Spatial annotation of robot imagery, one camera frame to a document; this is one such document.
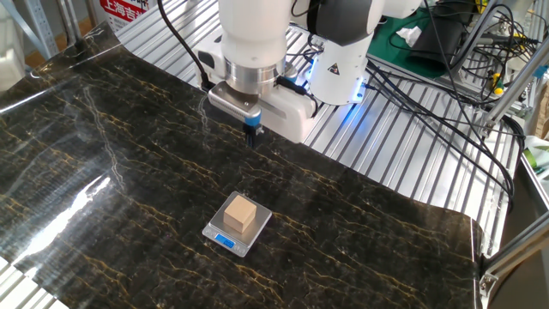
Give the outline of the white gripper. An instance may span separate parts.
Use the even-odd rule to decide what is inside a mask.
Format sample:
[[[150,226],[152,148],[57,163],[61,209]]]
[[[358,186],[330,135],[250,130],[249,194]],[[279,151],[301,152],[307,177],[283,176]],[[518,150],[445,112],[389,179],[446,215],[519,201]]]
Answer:
[[[281,61],[265,69],[248,69],[222,55],[222,36],[213,34],[195,48],[208,79],[211,105],[243,123],[245,142],[257,147],[263,127],[291,142],[305,140],[312,129],[317,103],[296,85],[295,68]]]

